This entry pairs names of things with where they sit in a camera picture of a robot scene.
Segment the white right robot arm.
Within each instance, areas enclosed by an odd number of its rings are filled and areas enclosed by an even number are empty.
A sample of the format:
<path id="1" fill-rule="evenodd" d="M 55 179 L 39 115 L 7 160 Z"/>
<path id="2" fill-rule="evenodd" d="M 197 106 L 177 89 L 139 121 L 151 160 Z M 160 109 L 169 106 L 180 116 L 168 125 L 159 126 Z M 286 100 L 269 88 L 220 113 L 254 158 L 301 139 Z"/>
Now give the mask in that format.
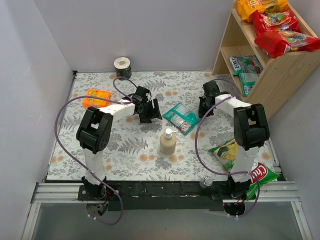
<path id="1" fill-rule="evenodd" d="M 218 109 L 233 117 L 234 139 L 238 147 L 234 165 L 226 173 L 216 172 L 205 165 L 198 152 L 197 138 L 194 140 L 196 156 L 211 173 L 227 176 L 226 181 L 219 181 L 209 187 L 213 196 L 240 197 L 249 190 L 254 160 L 259 149 L 270 137 L 265 109 L 262 104 L 246 103 L 225 91 L 221 92 L 215 80 L 205 83 L 203 90 L 204 96 L 199 98 L 200 122 L 195 136 L 198 136 L 205 118 L 211 116 L 214 109 Z"/>

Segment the orange candy bag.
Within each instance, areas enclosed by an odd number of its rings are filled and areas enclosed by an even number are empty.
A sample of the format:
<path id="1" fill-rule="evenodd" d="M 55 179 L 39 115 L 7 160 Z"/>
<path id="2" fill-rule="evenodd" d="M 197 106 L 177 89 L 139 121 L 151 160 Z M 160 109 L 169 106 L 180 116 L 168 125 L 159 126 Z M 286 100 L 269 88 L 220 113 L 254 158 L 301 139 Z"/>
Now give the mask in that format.
<path id="1" fill-rule="evenodd" d="M 252 22 L 252 14 L 255 11 L 259 13 L 275 13 L 289 9 L 287 0 L 238 0 L 236 10 L 243 21 Z"/>

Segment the red candy bag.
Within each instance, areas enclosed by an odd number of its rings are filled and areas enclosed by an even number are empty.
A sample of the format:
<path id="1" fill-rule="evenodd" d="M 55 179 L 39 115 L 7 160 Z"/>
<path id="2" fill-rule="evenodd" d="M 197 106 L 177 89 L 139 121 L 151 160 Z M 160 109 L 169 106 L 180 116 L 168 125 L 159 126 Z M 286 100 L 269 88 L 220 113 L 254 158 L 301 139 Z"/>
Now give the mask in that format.
<path id="1" fill-rule="evenodd" d="M 290 9 L 271 13 L 255 11 L 251 16 L 256 36 L 270 31 L 301 32 L 299 21 Z"/>
<path id="2" fill-rule="evenodd" d="M 289 30 L 266 31 L 258 35 L 254 43 L 273 59 L 288 52 L 313 52 L 320 49 L 318 37 Z"/>

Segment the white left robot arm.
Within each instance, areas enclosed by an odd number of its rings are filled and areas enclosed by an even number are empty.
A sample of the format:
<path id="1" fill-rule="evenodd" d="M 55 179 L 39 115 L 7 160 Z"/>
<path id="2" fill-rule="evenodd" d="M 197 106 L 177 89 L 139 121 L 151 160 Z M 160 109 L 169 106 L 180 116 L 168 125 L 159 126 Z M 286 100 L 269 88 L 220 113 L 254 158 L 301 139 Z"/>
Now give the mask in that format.
<path id="1" fill-rule="evenodd" d="M 87 173 L 81 178 L 85 190 L 95 199 L 102 199 L 106 182 L 103 152 L 107 147 L 113 123 L 128 116 L 139 115 L 141 123 L 162 119 L 158 100 L 151 98 L 150 90 L 138 86 L 135 93 L 106 107 L 87 108 L 76 133 L 83 149 Z"/>

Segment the teal candy bag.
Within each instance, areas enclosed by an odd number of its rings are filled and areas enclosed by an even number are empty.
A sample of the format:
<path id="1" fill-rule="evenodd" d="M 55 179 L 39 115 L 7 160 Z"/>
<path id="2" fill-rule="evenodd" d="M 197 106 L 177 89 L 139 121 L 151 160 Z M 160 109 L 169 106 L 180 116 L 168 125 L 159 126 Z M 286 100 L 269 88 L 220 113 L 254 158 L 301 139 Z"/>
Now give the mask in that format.
<path id="1" fill-rule="evenodd" d="M 163 117 L 177 127 L 184 135 L 188 135 L 199 122 L 196 114 L 181 102 L 178 102 L 173 108 L 168 110 Z"/>

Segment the beige pump soap bottle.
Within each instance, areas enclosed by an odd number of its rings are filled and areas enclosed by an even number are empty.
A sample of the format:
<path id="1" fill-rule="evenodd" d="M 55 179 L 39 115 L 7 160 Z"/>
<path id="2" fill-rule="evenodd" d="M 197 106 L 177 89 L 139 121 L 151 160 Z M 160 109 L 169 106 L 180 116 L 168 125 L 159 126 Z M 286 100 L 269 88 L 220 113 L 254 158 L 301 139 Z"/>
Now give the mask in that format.
<path id="1" fill-rule="evenodd" d="M 176 131 L 173 131 L 171 128 L 167 128 L 160 136 L 160 151 L 164 155 L 172 155 L 175 152 L 177 144 L 177 137 L 175 133 Z"/>

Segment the teal Fox's bag back side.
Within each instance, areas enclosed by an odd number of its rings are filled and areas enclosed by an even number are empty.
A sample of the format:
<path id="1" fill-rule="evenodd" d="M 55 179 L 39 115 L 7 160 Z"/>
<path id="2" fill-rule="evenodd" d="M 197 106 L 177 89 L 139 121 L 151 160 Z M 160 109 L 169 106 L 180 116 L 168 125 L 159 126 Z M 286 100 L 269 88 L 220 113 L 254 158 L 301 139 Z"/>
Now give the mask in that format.
<path id="1" fill-rule="evenodd" d="M 249 95 L 253 86 L 255 85 L 256 81 L 259 78 L 259 75 L 256 73 L 243 72 L 243 71 L 237 71 L 233 75 L 239 77 L 243 95 L 245 97 Z"/>

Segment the clear small bottle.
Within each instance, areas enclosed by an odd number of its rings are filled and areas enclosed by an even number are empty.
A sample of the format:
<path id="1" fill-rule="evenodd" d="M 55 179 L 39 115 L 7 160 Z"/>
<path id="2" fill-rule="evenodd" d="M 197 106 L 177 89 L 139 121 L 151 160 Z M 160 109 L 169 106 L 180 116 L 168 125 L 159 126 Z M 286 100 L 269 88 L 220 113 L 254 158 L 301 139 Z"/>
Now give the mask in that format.
<path id="1" fill-rule="evenodd" d="M 206 176 L 199 181 L 199 185 L 201 188 L 208 188 L 212 184 L 213 184 L 213 179 L 209 176 Z"/>

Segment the Fox's candy bag front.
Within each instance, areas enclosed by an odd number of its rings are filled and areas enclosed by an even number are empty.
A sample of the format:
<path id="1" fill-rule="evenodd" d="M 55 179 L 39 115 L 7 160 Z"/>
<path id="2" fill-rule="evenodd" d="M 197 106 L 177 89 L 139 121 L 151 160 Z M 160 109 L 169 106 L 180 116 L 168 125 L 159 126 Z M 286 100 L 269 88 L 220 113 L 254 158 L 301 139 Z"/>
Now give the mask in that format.
<path id="1" fill-rule="evenodd" d="M 237 76 L 240 73 L 250 73 L 259 75 L 263 71 L 263 67 L 260 64 L 256 55 L 230 55 L 228 58 L 232 66 L 234 76 Z"/>

